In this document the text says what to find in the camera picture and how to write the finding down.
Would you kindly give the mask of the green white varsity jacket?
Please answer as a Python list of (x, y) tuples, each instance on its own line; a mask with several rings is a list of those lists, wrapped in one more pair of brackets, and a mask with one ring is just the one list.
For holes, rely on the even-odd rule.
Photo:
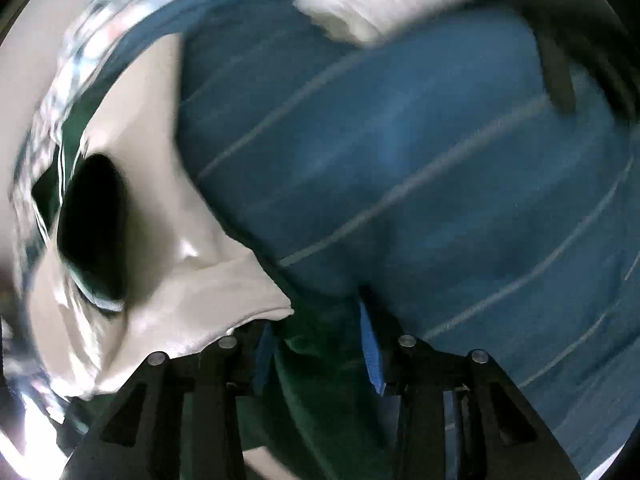
[(100, 99), (87, 157), (47, 230), (27, 296), (53, 391), (113, 393), (154, 351), (190, 358), (225, 336), (282, 322), (315, 372), (313, 396), (277, 379), (271, 447), (305, 479), (379, 479), (378, 437), (356, 308), (344, 290), (307, 287), (242, 245), (186, 175), (175, 144), (181, 40), (145, 49)]

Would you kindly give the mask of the blue striped plaid bedsheet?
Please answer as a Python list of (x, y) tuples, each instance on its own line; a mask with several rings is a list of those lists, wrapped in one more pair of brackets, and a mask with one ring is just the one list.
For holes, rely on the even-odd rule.
[[(579, 476), (639, 474), (639, 45), (606, 0), (470, 0), (371, 47), (331, 39), (294, 0), (90, 0), (17, 157), (24, 307), (47, 230), (87, 157), (107, 88), (181, 40), (175, 144), (220, 225), (356, 308), (394, 478), (399, 400), (379, 396), (361, 297), (434, 349), (486, 351)], [(271, 323), (262, 392), (236, 400), (246, 450), (271, 447), (277, 379), (313, 396)]]

